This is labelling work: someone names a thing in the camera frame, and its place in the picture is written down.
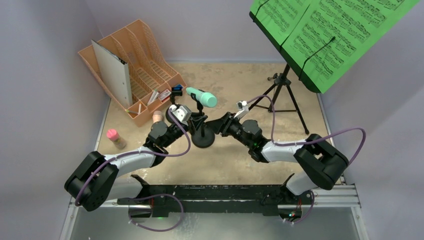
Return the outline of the black mic stand with green mic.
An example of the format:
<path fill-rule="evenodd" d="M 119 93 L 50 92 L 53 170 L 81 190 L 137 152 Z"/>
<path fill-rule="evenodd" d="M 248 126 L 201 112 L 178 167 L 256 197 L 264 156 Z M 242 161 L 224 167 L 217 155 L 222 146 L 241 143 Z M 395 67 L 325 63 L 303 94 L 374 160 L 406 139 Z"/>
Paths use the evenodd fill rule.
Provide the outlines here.
<path fill-rule="evenodd" d="M 204 106 L 200 102 L 198 102 L 194 96 L 191 96 L 191 98 L 196 101 L 198 113 L 203 114 Z M 215 134 L 210 128 L 206 126 L 204 121 L 201 128 L 194 135 L 191 135 L 191 140 L 196 147 L 205 149 L 210 147 L 214 143 Z"/>

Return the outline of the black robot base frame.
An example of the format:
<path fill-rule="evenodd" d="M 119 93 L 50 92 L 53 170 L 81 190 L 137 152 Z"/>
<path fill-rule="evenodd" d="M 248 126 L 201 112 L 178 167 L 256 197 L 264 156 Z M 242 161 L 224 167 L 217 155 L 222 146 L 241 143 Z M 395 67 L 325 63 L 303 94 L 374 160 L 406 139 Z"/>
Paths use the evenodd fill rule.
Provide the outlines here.
<path fill-rule="evenodd" d="M 119 205 L 148 206 L 152 217 L 170 213 L 261 214 L 290 220 L 300 218 L 302 207 L 313 203 L 310 191 L 293 195 L 284 185 L 158 185 L 142 182 L 135 197 L 122 197 Z"/>

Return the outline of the mint green toy microphone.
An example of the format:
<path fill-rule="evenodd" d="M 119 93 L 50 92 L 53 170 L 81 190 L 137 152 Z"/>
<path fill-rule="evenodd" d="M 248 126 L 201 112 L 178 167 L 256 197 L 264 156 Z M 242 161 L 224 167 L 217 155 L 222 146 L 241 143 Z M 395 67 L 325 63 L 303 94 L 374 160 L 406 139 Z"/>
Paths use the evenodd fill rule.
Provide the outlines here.
<path fill-rule="evenodd" d="M 218 103 L 216 96 L 210 92 L 202 91 L 194 87 L 187 87 L 186 92 L 190 97 L 194 96 L 204 107 L 214 108 Z"/>

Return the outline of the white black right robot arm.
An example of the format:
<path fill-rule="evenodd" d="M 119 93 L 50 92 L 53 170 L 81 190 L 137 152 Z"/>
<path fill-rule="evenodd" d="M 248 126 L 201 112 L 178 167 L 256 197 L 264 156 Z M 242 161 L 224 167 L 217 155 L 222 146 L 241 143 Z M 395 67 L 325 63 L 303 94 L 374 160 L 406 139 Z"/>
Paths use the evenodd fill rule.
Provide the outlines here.
<path fill-rule="evenodd" d="M 231 136 L 248 148 L 248 154 L 259 163 L 293 162 L 302 171 L 289 177 L 280 196 L 288 204 L 294 203 L 304 192 L 315 188 L 331 190 L 349 165 L 347 157 L 320 135 L 311 134 L 301 144 L 272 142 L 263 136 L 258 122 L 240 122 L 230 112 L 205 123 L 215 134 Z"/>

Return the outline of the black mic stand for pink mic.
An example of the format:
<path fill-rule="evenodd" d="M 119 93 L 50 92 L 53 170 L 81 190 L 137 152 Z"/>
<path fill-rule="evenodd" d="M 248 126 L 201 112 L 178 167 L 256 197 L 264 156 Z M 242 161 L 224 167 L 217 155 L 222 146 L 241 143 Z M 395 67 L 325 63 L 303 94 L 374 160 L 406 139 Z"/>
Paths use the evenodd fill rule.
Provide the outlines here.
<path fill-rule="evenodd" d="M 181 97 L 183 95 L 183 89 L 182 90 L 172 90 L 171 88 L 171 95 L 170 95 L 170 102 L 172 105 L 176 104 L 176 97 Z M 171 119 L 170 114 L 168 113 L 168 110 L 165 112 L 165 118 L 170 123 L 173 124 L 174 121 Z"/>

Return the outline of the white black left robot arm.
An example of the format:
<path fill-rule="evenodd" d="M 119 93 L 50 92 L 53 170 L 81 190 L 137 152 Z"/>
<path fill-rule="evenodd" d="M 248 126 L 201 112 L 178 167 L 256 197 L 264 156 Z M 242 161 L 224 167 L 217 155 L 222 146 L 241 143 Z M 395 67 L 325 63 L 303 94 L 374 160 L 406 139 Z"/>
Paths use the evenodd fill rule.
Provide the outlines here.
<path fill-rule="evenodd" d="M 115 180 L 138 169 L 152 168 L 171 158 L 166 148 L 180 137 L 188 137 L 193 130 L 193 119 L 201 119 L 199 113 L 169 111 L 175 123 L 156 122 L 151 126 L 145 143 L 132 151 L 115 155 L 90 152 L 64 184 L 64 189 L 75 199 L 75 206 L 91 212 L 100 207 L 109 196 Z"/>

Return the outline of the pink toy microphone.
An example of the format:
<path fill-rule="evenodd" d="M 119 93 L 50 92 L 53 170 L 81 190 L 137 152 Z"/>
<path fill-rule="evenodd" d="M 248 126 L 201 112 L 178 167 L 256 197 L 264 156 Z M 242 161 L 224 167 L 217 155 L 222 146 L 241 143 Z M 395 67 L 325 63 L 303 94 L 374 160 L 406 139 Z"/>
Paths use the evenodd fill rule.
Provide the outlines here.
<path fill-rule="evenodd" d="M 154 111 L 152 115 L 152 123 L 155 124 L 155 123 L 163 122 L 163 121 L 164 121 L 163 112 L 160 110 Z"/>

